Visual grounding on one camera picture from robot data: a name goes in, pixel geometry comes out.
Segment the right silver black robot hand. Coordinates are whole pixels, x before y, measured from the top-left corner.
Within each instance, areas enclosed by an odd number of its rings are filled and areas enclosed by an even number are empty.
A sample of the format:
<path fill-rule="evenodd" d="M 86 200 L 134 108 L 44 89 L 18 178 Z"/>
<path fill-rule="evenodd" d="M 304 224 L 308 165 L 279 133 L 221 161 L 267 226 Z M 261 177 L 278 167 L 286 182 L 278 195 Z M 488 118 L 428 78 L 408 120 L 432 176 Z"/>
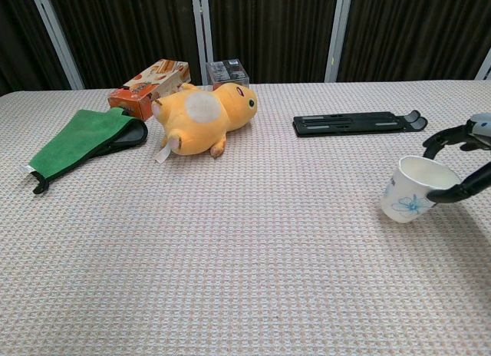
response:
<path fill-rule="evenodd" d="M 433 160 L 445 147 L 461 143 L 465 152 L 474 150 L 490 151 L 490 113 L 474 114 L 465 124 L 447 128 L 435 133 L 423 142 L 423 157 Z M 469 199 L 490 187 L 490 163 L 471 173 L 464 181 L 444 190 L 427 194 L 434 203 L 456 203 Z"/>

